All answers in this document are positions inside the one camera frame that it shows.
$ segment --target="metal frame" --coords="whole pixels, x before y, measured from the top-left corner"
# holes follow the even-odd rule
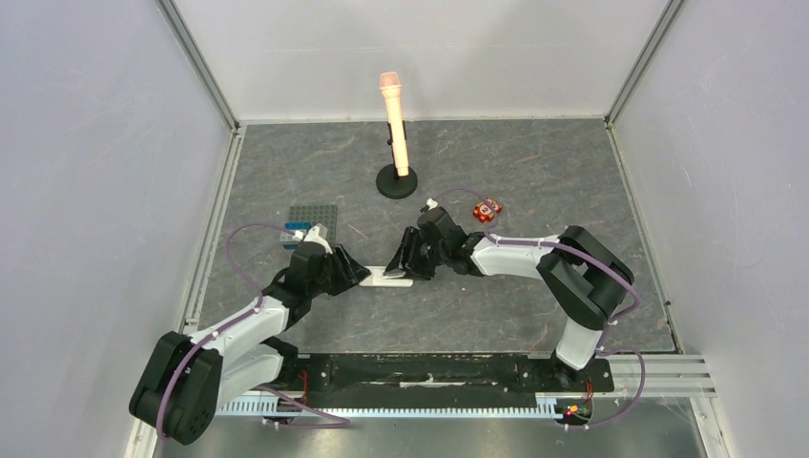
[[[654,54],[657,52],[660,42],[666,36],[666,32],[669,31],[683,3],[685,3],[685,0],[669,0],[669,3],[666,4],[666,8],[663,9],[663,12],[657,19],[657,23],[654,25],[654,29],[652,29],[652,34],[649,35],[646,44],[643,45],[640,55],[638,55],[637,59],[634,61],[630,74],[624,81],[623,86],[621,86],[621,90],[618,91],[618,96],[615,98],[615,101],[612,103],[610,110],[605,116],[608,127],[612,127],[615,120],[621,115],[624,107],[626,107],[627,101],[634,92],[640,77],[643,76],[643,73],[646,71],[647,67],[649,67],[649,63],[654,58]]]
[[[222,229],[222,222],[225,218],[225,210],[227,209],[230,190],[233,187],[233,179],[236,176],[236,165],[239,163],[239,155],[241,154],[241,145],[244,142],[245,130],[246,127],[239,127],[231,136],[227,156],[222,165],[222,173],[219,176],[213,208],[211,209],[208,225],[205,228],[205,235],[203,236],[202,245],[199,249],[199,257],[194,270],[191,288],[186,296],[183,321],[178,327],[183,334],[196,332],[199,326],[199,315],[202,313],[202,301],[205,298],[205,291],[208,288],[208,278],[211,276],[211,269],[214,266],[214,254],[217,251],[217,243]]]
[[[717,399],[692,398],[691,408],[694,410],[696,426],[699,428],[699,436],[702,438],[702,445],[708,458],[735,456],[728,448],[728,441],[718,415]]]
[[[194,72],[197,73],[202,85],[205,86],[205,89],[214,101],[214,105],[219,115],[222,117],[222,121],[231,130],[237,129],[239,127],[239,120],[236,118],[233,110],[231,110],[230,105],[228,105],[227,99],[222,93],[222,89],[219,88],[219,84],[217,84],[214,75],[211,73],[211,69],[202,57],[202,52],[200,52],[197,42],[194,41],[194,37],[191,35],[185,21],[182,19],[182,14],[179,13],[179,9],[174,0],[156,0],[156,3],[163,13],[163,16],[166,18],[166,22],[169,23],[169,27],[171,27],[177,43],[179,43],[179,46],[185,52],[189,62],[191,62],[191,67],[194,68]]]

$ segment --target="gray floor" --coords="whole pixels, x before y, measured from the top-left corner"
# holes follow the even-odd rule
[[[337,240],[366,265],[385,265],[428,197],[466,186],[505,207],[494,232],[542,237],[586,227],[633,270],[645,299],[611,334],[608,347],[674,349],[633,214],[599,120],[421,121],[407,124],[419,189],[389,200],[374,178],[390,160],[383,123],[282,124],[247,129],[222,226],[201,323],[209,325],[254,297],[223,256],[235,227],[283,223],[293,204],[336,203]],[[475,198],[441,202],[468,232]],[[279,234],[250,229],[232,251],[261,284],[289,261]],[[552,351],[565,315],[540,281],[459,277],[442,268],[410,289],[354,288],[320,297],[281,337],[304,352]]]
[[[614,400],[596,400],[596,419],[617,409]],[[619,422],[586,432],[518,419],[358,419],[348,430],[275,431],[256,418],[216,418],[190,446],[168,441],[163,451],[166,458],[707,456],[689,400],[675,398],[641,399]]]

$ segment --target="small red object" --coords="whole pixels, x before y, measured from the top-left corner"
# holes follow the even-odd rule
[[[500,205],[497,200],[491,198],[491,196],[486,197],[486,200],[490,202],[490,206],[494,207],[494,211],[500,213],[503,211],[503,206]],[[476,217],[481,222],[488,222],[494,219],[494,214],[489,209],[489,205],[486,205],[483,202],[478,202],[475,205],[474,211],[472,211],[472,215]]]

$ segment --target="blue block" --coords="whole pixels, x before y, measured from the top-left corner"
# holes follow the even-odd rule
[[[306,221],[289,221],[284,223],[283,227],[290,231],[308,231],[312,228],[312,224]],[[287,250],[294,250],[298,247],[298,241],[285,232],[280,233],[280,244]]]

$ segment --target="metal bracket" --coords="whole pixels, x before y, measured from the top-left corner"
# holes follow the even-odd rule
[[[634,355],[607,358],[612,369],[614,392],[596,392],[593,397],[625,398],[633,396],[640,383],[640,364]],[[705,360],[696,355],[644,355],[646,384],[644,398],[715,398],[714,382]],[[538,396],[569,398],[569,393],[546,392]]]

